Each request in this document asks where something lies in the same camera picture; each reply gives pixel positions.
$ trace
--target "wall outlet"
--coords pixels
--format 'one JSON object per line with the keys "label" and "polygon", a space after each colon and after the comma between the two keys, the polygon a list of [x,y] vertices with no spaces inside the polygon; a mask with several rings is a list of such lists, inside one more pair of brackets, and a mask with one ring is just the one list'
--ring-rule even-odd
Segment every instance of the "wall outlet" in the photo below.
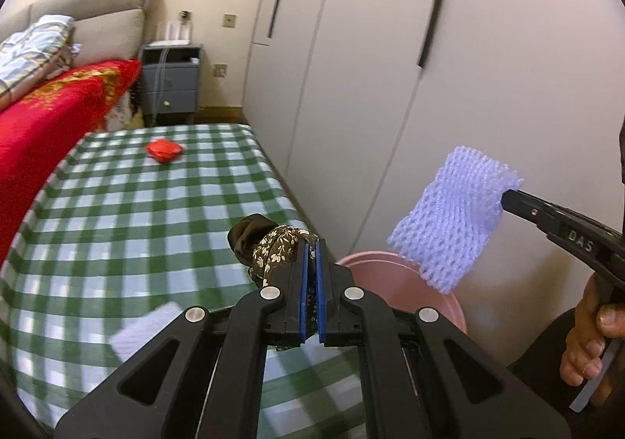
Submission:
{"label": "wall outlet", "polygon": [[236,26],[236,16],[234,14],[224,14],[224,20],[221,25],[224,28],[234,28]]}
{"label": "wall outlet", "polygon": [[220,63],[220,65],[213,65],[212,74],[215,77],[225,77],[228,74],[228,66],[225,63]]}

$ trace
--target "black pants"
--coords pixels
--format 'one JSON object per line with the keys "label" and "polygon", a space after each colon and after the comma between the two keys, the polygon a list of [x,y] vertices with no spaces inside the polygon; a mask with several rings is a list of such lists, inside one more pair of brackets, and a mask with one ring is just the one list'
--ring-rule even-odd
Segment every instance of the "black pants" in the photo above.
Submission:
{"label": "black pants", "polygon": [[574,310],[562,314],[508,369],[564,416],[574,439],[625,439],[625,408],[618,409],[618,404],[616,409],[606,404],[605,409],[599,410],[589,404],[581,413],[569,409],[580,387],[571,388],[565,384],[560,379],[559,368],[566,335],[574,323]]}

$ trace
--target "red plastic bag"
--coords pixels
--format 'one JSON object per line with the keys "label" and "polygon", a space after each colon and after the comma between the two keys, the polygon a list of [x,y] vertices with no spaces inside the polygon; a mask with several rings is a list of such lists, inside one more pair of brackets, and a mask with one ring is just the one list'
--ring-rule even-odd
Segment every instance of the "red plastic bag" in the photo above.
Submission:
{"label": "red plastic bag", "polygon": [[146,151],[161,164],[169,164],[183,152],[184,148],[167,139],[157,139],[146,145]]}

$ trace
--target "beige upholstered headboard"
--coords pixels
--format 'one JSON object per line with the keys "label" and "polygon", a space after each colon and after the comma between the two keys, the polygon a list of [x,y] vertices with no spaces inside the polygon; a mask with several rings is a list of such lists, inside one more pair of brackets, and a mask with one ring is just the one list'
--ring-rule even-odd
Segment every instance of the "beige upholstered headboard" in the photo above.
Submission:
{"label": "beige upholstered headboard", "polygon": [[76,20],[73,42],[81,43],[74,65],[103,60],[129,60],[142,43],[154,40],[156,0],[40,0],[18,13],[0,18],[0,41],[25,30],[45,14]]}

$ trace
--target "gold embroidered pattern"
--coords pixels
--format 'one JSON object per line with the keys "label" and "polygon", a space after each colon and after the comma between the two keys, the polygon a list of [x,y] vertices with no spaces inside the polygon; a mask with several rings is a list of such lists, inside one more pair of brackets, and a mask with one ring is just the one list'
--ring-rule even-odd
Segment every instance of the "gold embroidered pattern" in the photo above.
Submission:
{"label": "gold embroidered pattern", "polygon": [[29,108],[41,107],[42,109],[52,110],[55,101],[58,99],[61,90],[66,84],[82,79],[100,78],[104,82],[104,101],[111,105],[116,96],[117,86],[120,82],[120,70],[116,66],[108,66],[106,68],[92,68],[88,70],[76,70],[64,78],[57,79],[44,84],[25,97],[20,102],[30,104]]}

